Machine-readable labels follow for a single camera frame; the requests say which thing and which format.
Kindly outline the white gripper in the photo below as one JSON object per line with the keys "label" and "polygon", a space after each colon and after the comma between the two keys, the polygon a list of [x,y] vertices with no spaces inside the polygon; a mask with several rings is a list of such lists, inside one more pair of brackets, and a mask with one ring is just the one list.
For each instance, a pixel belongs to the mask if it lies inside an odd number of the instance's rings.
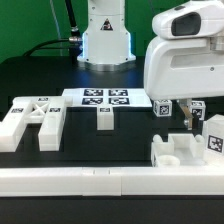
{"label": "white gripper", "polygon": [[174,100],[193,127],[191,99],[224,96],[224,52],[212,51],[208,38],[164,40],[155,37],[144,63],[144,90],[152,100]]}

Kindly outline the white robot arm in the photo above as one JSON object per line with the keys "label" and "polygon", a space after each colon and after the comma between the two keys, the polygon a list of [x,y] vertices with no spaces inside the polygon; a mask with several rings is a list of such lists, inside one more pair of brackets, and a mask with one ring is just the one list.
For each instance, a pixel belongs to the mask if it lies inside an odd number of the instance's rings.
{"label": "white robot arm", "polygon": [[154,38],[145,56],[144,89],[153,101],[178,100],[191,130],[191,100],[224,96],[224,37]]}

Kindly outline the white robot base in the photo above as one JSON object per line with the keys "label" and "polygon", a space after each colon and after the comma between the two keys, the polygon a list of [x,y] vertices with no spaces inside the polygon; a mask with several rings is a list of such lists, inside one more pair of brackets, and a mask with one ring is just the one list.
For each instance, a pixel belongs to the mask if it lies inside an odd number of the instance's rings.
{"label": "white robot base", "polygon": [[136,60],[125,27],[125,0],[88,0],[88,27],[82,35],[80,67],[118,71]]}

